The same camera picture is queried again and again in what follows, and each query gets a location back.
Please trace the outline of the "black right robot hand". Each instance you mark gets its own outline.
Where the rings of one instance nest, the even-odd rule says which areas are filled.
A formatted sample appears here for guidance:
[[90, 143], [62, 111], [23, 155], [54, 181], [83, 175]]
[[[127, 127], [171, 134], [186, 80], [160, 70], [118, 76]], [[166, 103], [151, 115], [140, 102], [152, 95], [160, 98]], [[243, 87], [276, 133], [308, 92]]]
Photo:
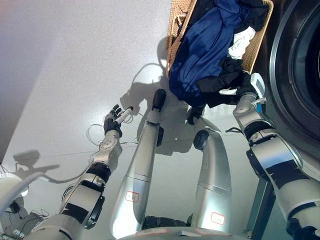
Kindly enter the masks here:
[[243, 71], [236, 80], [237, 82], [233, 83], [228, 89], [219, 90], [219, 94], [241, 97], [248, 93], [253, 93], [258, 99], [262, 99], [265, 96], [265, 82], [259, 73], [249, 74], [247, 71]]

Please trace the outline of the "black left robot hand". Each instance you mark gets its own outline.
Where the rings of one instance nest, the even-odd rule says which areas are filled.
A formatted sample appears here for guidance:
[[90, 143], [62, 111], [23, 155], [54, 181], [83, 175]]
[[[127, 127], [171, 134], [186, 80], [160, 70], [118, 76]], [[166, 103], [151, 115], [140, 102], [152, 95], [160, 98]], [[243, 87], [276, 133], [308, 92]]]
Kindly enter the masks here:
[[121, 138], [123, 135], [121, 124], [132, 113], [133, 109], [132, 106], [129, 106], [125, 110], [122, 110], [120, 106], [116, 104], [104, 118], [104, 135], [109, 131], [114, 130], [119, 133], [119, 137]]

